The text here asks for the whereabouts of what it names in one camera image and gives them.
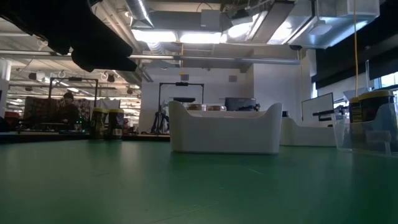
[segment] desk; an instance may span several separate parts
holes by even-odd
[[[0,223],[398,223],[398,159],[333,148],[37,142],[0,145],[0,166]]]

